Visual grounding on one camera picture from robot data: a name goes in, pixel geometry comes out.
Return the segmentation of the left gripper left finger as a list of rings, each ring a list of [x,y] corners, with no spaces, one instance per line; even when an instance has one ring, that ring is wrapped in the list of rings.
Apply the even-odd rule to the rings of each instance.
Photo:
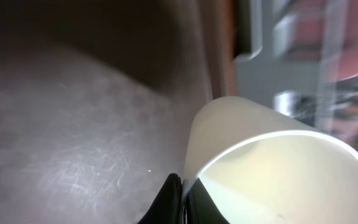
[[[178,224],[181,213],[182,183],[177,174],[169,174],[150,208],[138,224]]]

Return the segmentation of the white bowl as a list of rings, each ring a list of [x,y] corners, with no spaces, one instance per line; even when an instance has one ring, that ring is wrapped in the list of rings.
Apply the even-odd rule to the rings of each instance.
[[[345,41],[341,52],[336,80],[346,80],[358,76],[358,0],[347,2],[345,19]],[[320,46],[324,19],[320,16],[301,20],[297,25],[293,48]]]

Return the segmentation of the pale green cup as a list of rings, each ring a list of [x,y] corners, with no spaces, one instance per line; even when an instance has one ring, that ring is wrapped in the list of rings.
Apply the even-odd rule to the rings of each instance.
[[[358,223],[358,152],[238,96],[191,126],[184,193],[200,181],[229,223]]]

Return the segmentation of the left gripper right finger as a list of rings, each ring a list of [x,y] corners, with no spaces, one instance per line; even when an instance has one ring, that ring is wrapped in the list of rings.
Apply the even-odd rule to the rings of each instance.
[[[186,196],[185,208],[187,224],[229,224],[199,179]]]

